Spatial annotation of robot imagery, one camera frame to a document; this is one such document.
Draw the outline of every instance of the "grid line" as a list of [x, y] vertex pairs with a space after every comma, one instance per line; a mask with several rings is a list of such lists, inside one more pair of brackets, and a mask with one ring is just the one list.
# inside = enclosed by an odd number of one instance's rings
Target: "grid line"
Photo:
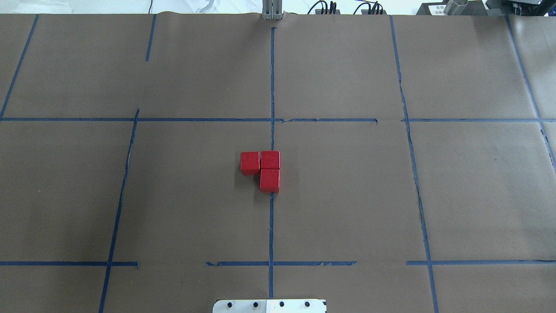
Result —
[[521, 70], [523, 76], [523, 81], [525, 82], [525, 86], [527, 87], [527, 93], [529, 94], [529, 98], [531, 99], [531, 103], [533, 104], [533, 110], [535, 111], [535, 116], [537, 117], [537, 121], [539, 122], [540, 132], [543, 136], [544, 145], [547, 146], [548, 156], [550, 157], [550, 162], [552, 163], [552, 169], [554, 170], [554, 173], [556, 173], [556, 161], [554, 160], [554, 153], [552, 152], [552, 147], [550, 146], [550, 142], [548, 141], [547, 132], [544, 131], [544, 125], [540, 118], [539, 108], [537, 107], [537, 102], [535, 101], [535, 97], [533, 96], [531, 85], [529, 84], [529, 79], [527, 78], [527, 73], [525, 73], [525, 68], [523, 67], [518, 46], [515, 44], [514, 32], [512, 30], [512, 23], [510, 22], [510, 17], [508, 15], [506, 15], [505, 17], [506, 17], [506, 24], [508, 25], [508, 32], [510, 33], [510, 39], [512, 40], [512, 47], [514, 49], [515, 57], [517, 58], [519, 69]]
[[[270, 28], [270, 150], [274, 151], [274, 35], [276, 27]], [[274, 193], [270, 194], [269, 205], [269, 299], [274, 298]]]
[[[97, 261], [0, 261], [0, 266], [107, 266], [108, 262]], [[139, 262], [112, 262], [112, 266], [132, 266], [139, 268]]]
[[130, 156], [131, 148], [133, 148], [133, 142], [135, 140], [135, 131], [137, 130], [137, 118], [139, 117], [139, 110], [135, 112], [135, 121], [133, 122], [133, 129], [131, 130], [130, 146], [127, 150], [126, 167], [123, 171], [122, 188], [120, 189], [120, 200], [118, 201], [118, 210], [116, 212], [116, 221], [114, 222], [114, 230], [112, 232], [112, 242], [110, 244], [110, 251], [108, 253], [108, 261], [106, 264], [105, 281], [102, 287], [101, 303], [98, 308], [98, 313], [104, 312], [104, 305], [106, 301], [106, 292], [108, 291], [108, 282], [110, 280], [110, 270], [112, 269], [112, 260], [114, 258], [114, 248], [116, 247], [116, 237], [118, 235], [118, 226], [120, 224], [120, 216], [122, 214], [123, 206], [123, 193], [126, 189], [127, 175], [130, 169]]
[[423, 199], [421, 197], [421, 188], [419, 186], [419, 175], [417, 174], [417, 163], [415, 162], [415, 153], [413, 152], [413, 142], [411, 141], [411, 128], [409, 125], [409, 114], [408, 114], [408, 107], [405, 101], [404, 89], [401, 84], [401, 68], [400, 68], [400, 57], [398, 54], [398, 44], [396, 43], [396, 32], [394, 27], [394, 18], [390, 16], [390, 29], [392, 31], [392, 43], [394, 45], [394, 55], [396, 58], [396, 68], [398, 70], [398, 83], [400, 85], [400, 95], [401, 95], [401, 102], [403, 103], [404, 108], [404, 116], [405, 116], [405, 129], [408, 134], [408, 143], [409, 143], [409, 154], [411, 156], [411, 167], [413, 169], [413, 179], [415, 181], [415, 187], [417, 190], [417, 196], [419, 200], [419, 211], [421, 213], [421, 230], [423, 232], [423, 242], [425, 244], [425, 254], [426, 254], [426, 262], [427, 268], [429, 270], [429, 283], [430, 283], [430, 291], [433, 298], [433, 308], [434, 312], [438, 313], [438, 301], [436, 299], [436, 286], [434, 283], [434, 274], [433, 274], [433, 264], [431, 262], [430, 257], [430, 247], [429, 247], [429, 237], [426, 232], [426, 222], [425, 222], [425, 212], [423, 210]]
[[152, 37], [155, 35], [155, 25], [156, 25], [156, 14], [153, 14], [152, 15], [152, 25], [151, 25], [151, 35], [148, 38], [147, 56], [145, 57], [146, 62], [148, 62], [148, 59], [151, 57]]
[[[352, 266], [357, 261], [274, 261], [274, 266]], [[269, 266], [267, 261], [221, 261], [207, 262], [207, 266]]]
[[[537, 119], [408, 119], [410, 123], [537, 123]], [[133, 122], [134, 118], [3, 118], [5, 122]], [[270, 118], [138, 118], [139, 122], [271, 122]], [[556, 123], [556, 119], [540, 119]], [[376, 123], [376, 118], [274, 118], [279, 123]]]
[[34, 29], [37, 26], [39, 15], [35, 15], [35, 19], [33, 21], [33, 26], [31, 26], [31, 30], [29, 31], [29, 36], [27, 36], [27, 41], [25, 42], [25, 46], [23, 47], [23, 51], [21, 52], [21, 57], [19, 57], [19, 62], [17, 63], [16, 71], [13, 74], [12, 82], [9, 85], [8, 93], [6, 95], [6, 99], [4, 99], [4, 105], [2, 105], [2, 110], [0, 110], [0, 121], [4, 118], [4, 113], [6, 112], [6, 108], [8, 107], [9, 97], [12, 95], [13, 87], [16, 84], [17, 75], [19, 74], [19, 69], [21, 69], [21, 64], [23, 64], [23, 59], [25, 58], [25, 54], [27, 53], [27, 48], [29, 48], [29, 43], [31, 43], [31, 38], [33, 37]]
[[[433, 265], [556, 265], [556, 260], [438, 260], [431, 261]], [[409, 266], [427, 265], [426, 261], [407, 261]]]

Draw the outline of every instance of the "wire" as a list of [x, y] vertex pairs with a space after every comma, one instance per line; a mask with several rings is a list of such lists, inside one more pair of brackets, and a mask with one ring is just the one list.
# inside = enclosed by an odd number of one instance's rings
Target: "wire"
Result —
[[357, 9], [355, 9], [355, 12], [353, 12], [353, 14], [357, 14], [357, 10], [359, 10], [359, 8], [364, 5], [364, 4], [368, 4], [369, 5], [369, 10], [367, 10], [367, 14], [369, 15], [382, 15], [382, 13], [384, 12], [384, 7], [382, 7], [382, 4], [380, 4], [378, 1], [366, 1], [366, 0], [357, 0], [357, 1], [362, 1], [363, 3], [360, 4]]
[[379, 8], [379, 3], [375, 2], [375, 4], [373, 4], [373, 8], [370, 11], [367, 11], [367, 14], [372, 14], [375, 15], [375, 10], [378, 13], [378, 8]]
[[197, 9], [196, 13], [204, 13], [205, 11], [210, 9], [213, 4], [214, 4], [214, 0], [208, 0], [208, 4], [206, 5], [206, 7]]
[[369, 11], [371, 11], [371, 3], [370, 2], [363, 2], [362, 4], [360, 4], [357, 9], [355, 9], [355, 11], [353, 12], [353, 15], [355, 15], [357, 13], [357, 10], [359, 10], [360, 7], [364, 6], [365, 4], [367, 4], [369, 6]]
[[317, 1], [315, 4], [313, 4], [313, 6], [309, 9], [309, 12], [307, 12], [307, 14], [311, 14], [311, 11], [316, 7], [317, 4], [319, 4], [322, 6], [322, 10], [320, 11], [320, 14], [324, 14], [325, 9], [324, 6], [326, 6], [326, 11], [328, 11], [328, 3], [326, 3], [326, 1], [321, 0], [321, 1]]

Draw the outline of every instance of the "red block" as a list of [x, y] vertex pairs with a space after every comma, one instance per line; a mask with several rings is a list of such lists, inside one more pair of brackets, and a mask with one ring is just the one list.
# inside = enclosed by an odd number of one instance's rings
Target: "red block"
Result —
[[280, 169], [280, 152], [261, 152], [261, 169]]
[[280, 191], [280, 170], [279, 169], [261, 169], [261, 191], [274, 192]]
[[259, 175], [261, 172], [261, 159], [258, 151], [241, 153], [241, 174]]

